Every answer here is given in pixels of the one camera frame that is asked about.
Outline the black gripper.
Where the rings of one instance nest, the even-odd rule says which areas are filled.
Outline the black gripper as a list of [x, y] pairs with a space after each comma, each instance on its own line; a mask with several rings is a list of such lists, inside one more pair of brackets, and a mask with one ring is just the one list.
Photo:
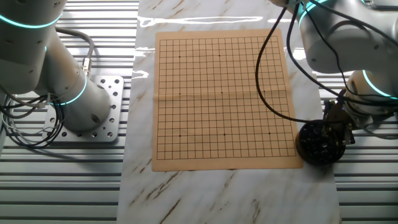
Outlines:
[[[355, 143], [354, 135], [353, 135], [353, 120], [350, 115], [346, 112], [343, 107], [343, 103], [337, 102], [334, 103], [330, 100], [323, 101], [324, 110], [323, 110], [323, 120], [326, 124], [331, 125], [344, 125], [343, 134], [342, 134], [342, 144], [350, 145]], [[329, 120], [328, 115], [331, 111], [331, 120]]]

